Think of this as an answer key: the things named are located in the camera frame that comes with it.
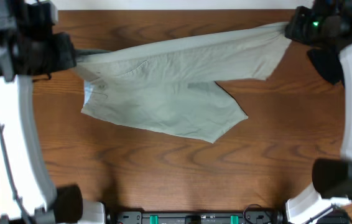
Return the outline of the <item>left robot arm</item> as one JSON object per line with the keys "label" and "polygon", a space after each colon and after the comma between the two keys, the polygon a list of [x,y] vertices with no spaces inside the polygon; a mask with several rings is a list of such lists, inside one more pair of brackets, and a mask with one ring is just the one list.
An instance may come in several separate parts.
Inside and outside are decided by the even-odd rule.
{"label": "left robot arm", "polygon": [[0,223],[105,223],[102,203],[75,185],[56,187],[35,126],[36,81],[76,66],[66,33],[54,33],[50,1],[0,0]]}

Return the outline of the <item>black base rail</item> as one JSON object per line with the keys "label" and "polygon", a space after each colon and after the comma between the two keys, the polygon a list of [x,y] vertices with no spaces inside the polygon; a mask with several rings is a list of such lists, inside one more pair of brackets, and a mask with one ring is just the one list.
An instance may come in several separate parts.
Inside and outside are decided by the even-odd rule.
{"label": "black base rail", "polygon": [[108,215],[110,224],[282,224],[283,214],[267,208],[220,213],[119,212]]}

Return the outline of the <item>beige khaki shorts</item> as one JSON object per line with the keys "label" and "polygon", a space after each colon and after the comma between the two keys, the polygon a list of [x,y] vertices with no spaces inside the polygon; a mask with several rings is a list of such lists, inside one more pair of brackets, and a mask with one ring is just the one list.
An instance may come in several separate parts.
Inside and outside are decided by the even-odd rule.
{"label": "beige khaki shorts", "polygon": [[290,40],[285,23],[84,53],[82,113],[113,124],[215,142],[247,119],[220,81],[265,80]]}

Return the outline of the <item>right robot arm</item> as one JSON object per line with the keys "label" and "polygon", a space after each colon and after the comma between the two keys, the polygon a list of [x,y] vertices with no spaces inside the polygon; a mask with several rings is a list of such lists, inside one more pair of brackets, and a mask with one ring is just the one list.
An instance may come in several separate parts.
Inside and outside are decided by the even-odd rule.
{"label": "right robot arm", "polygon": [[316,71],[345,88],[345,129],[339,159],[317,159],[310,185],[285,203],[283,223],[351,223],[352,203],[352,1],[315,1],[299,6],[285,36],[310,47]]}

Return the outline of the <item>black garment with red trim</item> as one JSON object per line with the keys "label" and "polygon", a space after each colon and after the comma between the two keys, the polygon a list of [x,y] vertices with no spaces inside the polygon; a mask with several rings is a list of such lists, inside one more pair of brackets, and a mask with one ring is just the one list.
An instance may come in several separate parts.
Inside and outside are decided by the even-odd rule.
{"label": "black garment with red trim", "polygon": [[335,47],[310,49],[307,56],[318,74],[328,83],[345,85],[339,51]]}

